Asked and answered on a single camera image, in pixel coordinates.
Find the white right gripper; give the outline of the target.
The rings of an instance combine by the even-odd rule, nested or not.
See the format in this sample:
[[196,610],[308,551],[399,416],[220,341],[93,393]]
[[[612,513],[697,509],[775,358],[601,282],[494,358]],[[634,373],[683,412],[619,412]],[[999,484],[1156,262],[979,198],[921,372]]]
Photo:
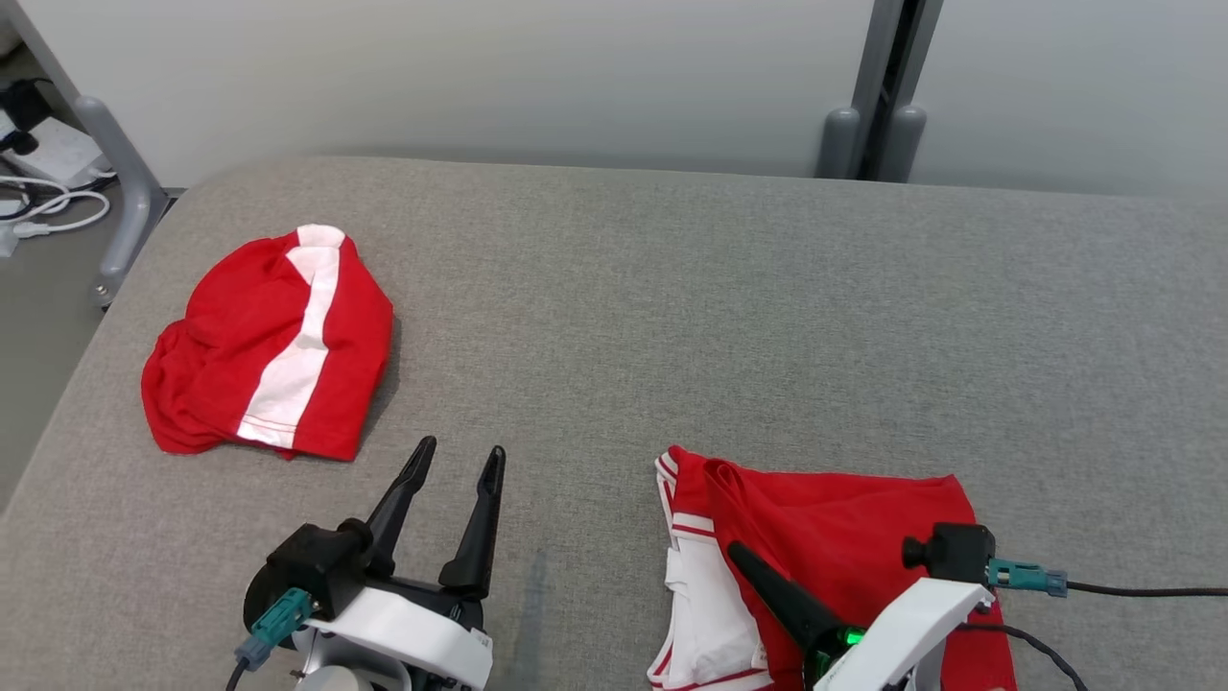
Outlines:
[[926,577],[865,630],[847,625],[745,542],[729,542],[725,555],[799,649],[802,663],[833,664],[812,690],[939,690],[948,635],[975,609],[995,603],[986,587]]

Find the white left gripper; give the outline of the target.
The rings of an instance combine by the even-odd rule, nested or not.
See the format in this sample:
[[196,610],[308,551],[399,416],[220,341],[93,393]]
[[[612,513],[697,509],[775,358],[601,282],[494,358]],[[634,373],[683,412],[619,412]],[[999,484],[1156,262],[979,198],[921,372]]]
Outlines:
[[[393,552],[413,498],[426,482],[437,441],[418,442],[366,524],[370,579],[391,579]],[[483,690],[494,669],[494,642],[483,628],[503,507],[508,455],[494,446],[475,486],[475,504],[438,588],[408,582],[372,587],[343,579],[312,585],[313,612],[293,635],[305,646],[298,690]]]

